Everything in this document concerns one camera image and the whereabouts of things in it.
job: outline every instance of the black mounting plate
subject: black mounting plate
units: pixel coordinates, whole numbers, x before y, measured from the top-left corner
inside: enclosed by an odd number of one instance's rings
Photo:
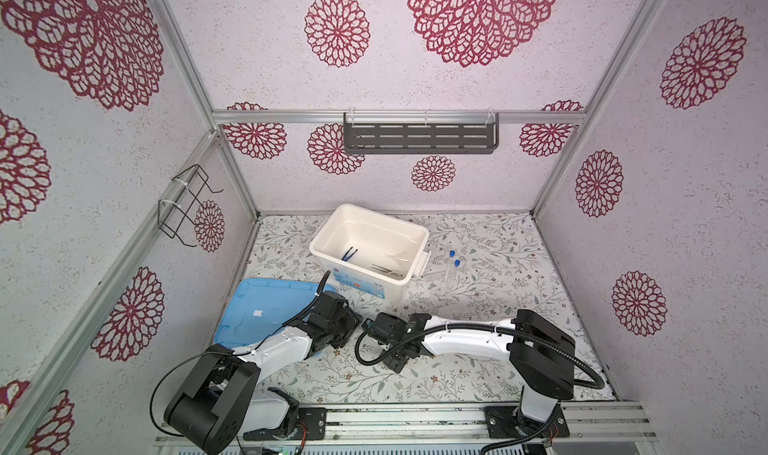
[[[483,408],[485,424],[488,426],[488,436],[490,438],[519,438],[536,431],[535,427],[518,427],[518,418],[515,412],[517,408],[517,405],[493,405]],[[554,422],[552,422],[552,435],[557,434],[557,438],[570,437],[571,431],[565,422],[562,409],[558,405],[555,410],[557,415],[554,418]],[[543,438],[549,438],[547,431],[544,431],[542,435]]]
[[[306,439],[310,440],[322,440],[326,436],[326,414],[327,408],[302,408],[299,407],[299,419],[296,422],[296,430],[288,437],[280,439],[275,437],[271,430],[254,430],[252,432],[245,433],[243,440],[245,441],[275,441],[275,440],[301,440],[304,436],[304,430],[299,422],[304,422],[306,425]]]

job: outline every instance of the leaf print table surface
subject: leaf print table surface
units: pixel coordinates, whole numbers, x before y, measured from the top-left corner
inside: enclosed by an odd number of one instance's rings
[[[310,254],[310,241],[327,216],[267,216],[261,220],[245,277],[319,281],[320,263]],[[398,216],[429,230],[427,272],[440,270],[448,252],[462,261],[458,287],[430,291],[414,279],[399,306],[355,288],[334,283],[363,317],[386,311],[401,318],[426,312],[446,318],[494,320],[513,317],[518,308],[536,311],[576,340],[576,355],[598,367],[571,300],[552,266],[542,239],[528,215],[449,214]],[[327,347],[309,360],[292,364],[266,379],[303,403],[516,401],[523,379],[508,361],[462,354],[420,357],[401,373],[379,364],[363,367],[355,360],[354,341],[341,349]],[[364,342],[362,355],[374,358],[381,348]],[[586,378],[577,372],[578,377]],[[601,391],[575,388],[575,400],[614,400]]]

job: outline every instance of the white bin latch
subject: white bin latch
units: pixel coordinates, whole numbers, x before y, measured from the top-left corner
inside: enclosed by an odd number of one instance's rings
[[[423,251],[416,261],[416,267],[413,268],[413,275],[421,277],[431,257],[432,253],[430,251]]]

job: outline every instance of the blue label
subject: blue label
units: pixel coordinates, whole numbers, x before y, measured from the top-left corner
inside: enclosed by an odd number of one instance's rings
[[[333,277],[335,277],[336,281],[339,283],[357,288],[358,290],[362,290],[365,293],[370,293],[375,297],[384,298],[383,284],[377,283],[375,281],[360,280],[358,277],[355,277],[354,275],[351,275],[345,271],[341,271],[338,268],[333,269]]]

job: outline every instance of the black wire rack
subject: black wire rack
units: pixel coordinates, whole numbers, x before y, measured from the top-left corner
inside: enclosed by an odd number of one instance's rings
[[[186,175],[189,175],[188,180],[184,179]],[[193,190],[190,189],[190,185],[193,183],[193,181],[196,180],[195,177],[200,179],[202,181],[202,184],[200,184],[200,188],[197,189],[196,192],[193,192]],[[197,244],[191,245],[186,241],[184,241],[184,239],[182,239],[181,235],[179,234],[179,229],[181,228],[181,225],[184,223],[184,220],[189,220],[193,226],[195,225],[194,220],[192,220],[189,217],[189,212],[190,210],[192,210],[192,207],[195,206],[195,202],[197,202],[198,206],[203,205],[203,202],[201,202],[200,199],[198,198],[200,193],[203,191],[203,189],[208,189],[208,191],[211,193],[221,193],[224,191],[224,189],[222,190],[211,189],[210,185],[208,185],[208,179],[209,179],[209,176],[202,166],[198,164],[189,166],[187,169],[182,170],[178,175],[176,175],[175,177],[173,177],[173,179],[171,179],[172,182],[178,182],[184,185],[184,191],[181,192],[178,195],[178,197],[176,197],[176,200],[167,200],[167,199],[158,200],[158,228],[162,230],[165,235],[168,235],[168,237],[170,237],[171,239],[179,239],[179,241],[181,241],[181,243],[183,243],[187,247],[197,247]],[[186,209],[179,204],[179,200],[181,199],[181,196],[185,192],[192,195],[192,200],[190,200],[190,204],[189,206],[187,206]],[[170,204],[170,210],[168,210],[168,212],[165,214],[165,217],[163,217],[162,212],[164,208],[167,206],[167,204]],[[175,227],[173,227],[171,225],[168,225],[167,222],[168,222],[168,219],[176,211],[181,213],[181,219],[179,220],[178,224]]]

